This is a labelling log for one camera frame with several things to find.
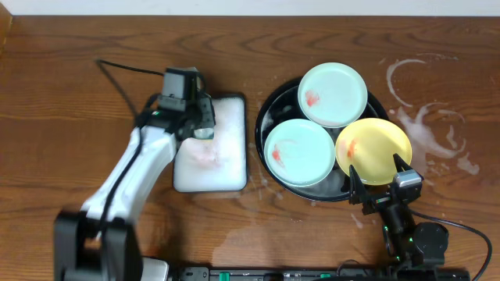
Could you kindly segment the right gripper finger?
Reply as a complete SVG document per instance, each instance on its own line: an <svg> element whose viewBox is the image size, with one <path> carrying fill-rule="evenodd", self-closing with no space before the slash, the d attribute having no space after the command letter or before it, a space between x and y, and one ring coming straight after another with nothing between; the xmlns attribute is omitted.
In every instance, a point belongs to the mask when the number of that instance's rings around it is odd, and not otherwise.
<svg viewBox="0 0 500 281"><path fill-rule="evenodd" d="M395 168L396 168L396 171L397 172L405 172L405 171L409 171L409 170L412 170L413 168L408 164L406 163L400 156L399 154L397 153L394 153L393 154L393 159L394 159L394 163L395 163Z"/></svg>
<svg viewBox="0 0 500 281"><path fill-rule="evenodd" d="M349 178L349 204L357 205L365 202L368 198L368 193L353 165L349 166Z"/></svg>

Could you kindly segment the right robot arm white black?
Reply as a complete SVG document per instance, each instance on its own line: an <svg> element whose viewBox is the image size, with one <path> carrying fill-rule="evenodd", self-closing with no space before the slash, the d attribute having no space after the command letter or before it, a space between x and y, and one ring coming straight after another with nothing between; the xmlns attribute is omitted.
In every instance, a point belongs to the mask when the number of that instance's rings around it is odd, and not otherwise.
<svg viewBox="0 0 500 281"><path fill-rule="evenodd" d="M362 205L362 213L377 213L384 224L386 250L395 259L388 266L392 279L399 275L435 271L445 263L448 248L448 230L440 223L416 223L409 203L418 199L423 177L399 155L393 160L396 174L383 193L370 193L362 183L353 165L349 166L351 205Z"/></svg>

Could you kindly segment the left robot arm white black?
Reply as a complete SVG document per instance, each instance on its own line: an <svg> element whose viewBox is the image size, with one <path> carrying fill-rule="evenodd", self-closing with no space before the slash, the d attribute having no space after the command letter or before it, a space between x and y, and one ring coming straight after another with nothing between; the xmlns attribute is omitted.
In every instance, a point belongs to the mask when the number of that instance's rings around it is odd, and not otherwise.
<svg viewBox="0 0 500 281"><path fill-rule="evenodd" d="M166 280L168 263L142 255L134 227L180 144L190 138L213 138L215 124L208 94L152 95L135 115L126 151L106 181L80 211L57 215L54 278Z"/></svg>

